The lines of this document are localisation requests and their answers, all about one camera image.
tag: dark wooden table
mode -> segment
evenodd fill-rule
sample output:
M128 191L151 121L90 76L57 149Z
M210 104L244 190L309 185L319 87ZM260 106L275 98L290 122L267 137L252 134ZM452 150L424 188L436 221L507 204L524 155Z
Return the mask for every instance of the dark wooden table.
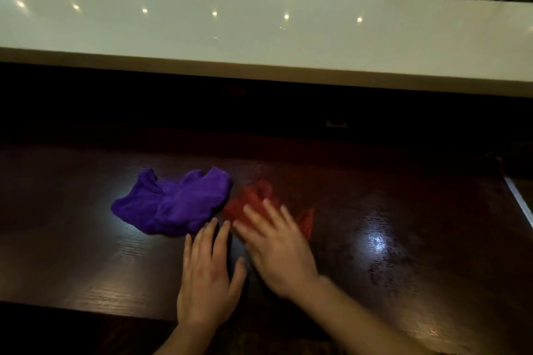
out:
M183 238L114 217L142 169L266 177L316 209L320 272L430 348L528 353L533 232L484 155L96 123L19 127L0 150L0 301L175 319ZM231 242L231 257L243 248ZM320 336L250 270L230 326Z

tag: dark wooden panel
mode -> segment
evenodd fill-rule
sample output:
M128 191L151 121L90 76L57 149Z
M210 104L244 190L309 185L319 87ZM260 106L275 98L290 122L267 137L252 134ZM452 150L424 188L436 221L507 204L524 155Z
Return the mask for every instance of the dark wooden panel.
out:
M45 124L0 151L0 300L172 320L183 239L144 236L109 206L137 174L218 166L233 193L272 181L316 208L321 272L435 350L526 353L533 233L483 155L274 136ZM234 239L231 256L242 246ZM232 325L318 331L249 278Z

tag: red cloth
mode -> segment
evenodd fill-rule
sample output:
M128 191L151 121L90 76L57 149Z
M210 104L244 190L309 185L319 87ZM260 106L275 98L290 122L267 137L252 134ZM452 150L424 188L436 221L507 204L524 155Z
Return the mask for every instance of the red cloth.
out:
M263 218L272 222L266 209L263 206L263 200L268 198L272 206L277 210L280 209L281 203L274 194L274 187L266 180L261 180L255 187L244 187L243 191L226 204L222 214L224 219L228 219L231 223L239 220L239 222L254 228L250 219L244 215L244 205L249 204L254 211L263 216ZM315 219L315 210L308 209L305 212L294 218L294 221L300 226L300 230L304 237L309 240L311 237L311 230L313 228L313 220Z

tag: forearm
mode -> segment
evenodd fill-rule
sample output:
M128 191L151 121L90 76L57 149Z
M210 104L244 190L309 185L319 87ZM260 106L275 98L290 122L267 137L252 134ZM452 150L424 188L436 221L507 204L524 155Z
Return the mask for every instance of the forearm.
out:
M214 333L210 326L178 324L154 355L202 355Z
M302 291L295 303L350 354L433 353L415 339L386 325L325 277Z

